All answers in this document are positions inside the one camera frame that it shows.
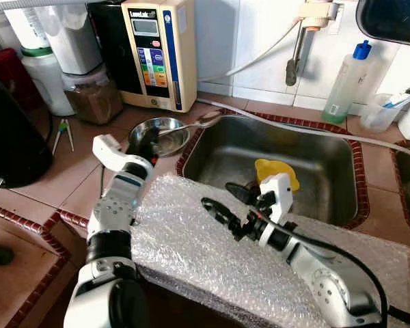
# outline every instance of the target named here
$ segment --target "robotic claw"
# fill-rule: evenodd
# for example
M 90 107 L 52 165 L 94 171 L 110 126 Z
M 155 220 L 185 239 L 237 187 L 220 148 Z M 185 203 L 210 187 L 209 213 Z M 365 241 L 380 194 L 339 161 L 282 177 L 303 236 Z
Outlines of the robotic claw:
M 117 173 L 91 214 L 86 264 L 79 271 L 64 328 L 148 327 L 146 300 L 137 283 L 138 273 L 131 257 L 129 227 L 132 211 L 157 160 L 154 151 L 157 137 L 157 130 L 150 131 L 138 149 L 129 148 L 126 153 L 120 152 L 119 143 L 111 135 L 94 138 L 93 153 L 106 168 Z M 358 259 L 352 261 L 343 256 L 346 252 L 341 249 L 304 237 L 304 232 L 293 223 L 279 224 L 292 204 L 287 174 L 269 177 L 260 185 L 259 195 L 252 195 L 237 184 L 226 187 L 240 201 L 251 205 L 245 225 L 215 200 L 204 198 L 202 205 L 232 231 L 237 241 L 248 236 L 259 240 L 261 246 L 270 245 L 282 252 L 287 263 L 310 287 L 329 325 L 337 328 L 387 326 L 385 297 L 381 297 L 380 313 L 372 292 L 372 283 L 377 279 L 372 276 L 371 281 L 367 272 L 356 265 Z M 410 323 L 410 314 L 396 308 L 391 312 L 391 309 L 391 315 L 396 314 L 397 318 Z

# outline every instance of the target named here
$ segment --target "display screen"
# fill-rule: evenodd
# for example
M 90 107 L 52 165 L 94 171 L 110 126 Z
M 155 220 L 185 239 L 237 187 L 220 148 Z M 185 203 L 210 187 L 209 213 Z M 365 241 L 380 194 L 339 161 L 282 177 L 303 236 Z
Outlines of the display screen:
M 139 33 L 158 33 L 155 20 L 133 19 L 134 30 Z

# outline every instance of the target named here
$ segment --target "tiled countertop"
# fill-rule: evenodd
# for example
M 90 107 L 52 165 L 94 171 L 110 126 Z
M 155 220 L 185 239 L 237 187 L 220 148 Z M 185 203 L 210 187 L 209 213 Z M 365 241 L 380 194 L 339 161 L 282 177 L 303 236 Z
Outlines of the tiled countertop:
M 229 98 L 214 94 L 200 94 L 228 105 L 249 111 L 270 113 L 275 115 L 303 118 L 320 121 L 320 111 Z M 57 209 L 74 215 L 88 218 L 98 199 L 100 190 L 101 166 L 92 154 L 92 139 L 99 134 L 111 133 L 117 140 L 126 143 L 128 132 L 138 123 L 152 117 L 174 116 L 185 123 L 192 123 L 196 117 L 215 109 L 210 105 L 195 103 L 187 114 L 175 114 L 156 109 L 142 109 L 128 106 L 114 121 L 107 126 L 94 126 L 70 119 L 75 151 L 70 151 L 67 136 L 62 136 L 59 142 L 52 168 L 38 182 L 23 188 L 0 190 L 0 207 L 6 208 L 18 215 L 26 216 L 27 211 L 38 211 L 39 220 L 47 220 Z M 32 120 L 46 133 L 46 116 L 41 113 L 31 114 Z M 389 142 L 403 140 L 403 136 L 395 126 L 381 134 L 371 134 L 359 127 L 359 117 L 349 117 L 341 124 L 354 135 L 372 137 Z M 390 150 L 378 146 L 362 144 L 368 195 L 370 200 L 370 215 L 356 231 L 384 238 L 410 246 L 410 227 L 405 220 L 400 201 L 399 188 L 396 182 L 394 164 Z M 179 154 L 159 159 L 155 167 L 155 175 L 175 172 L 175 164 Z M 106 171 L 104 185 L 106 186 L 112 173 Z

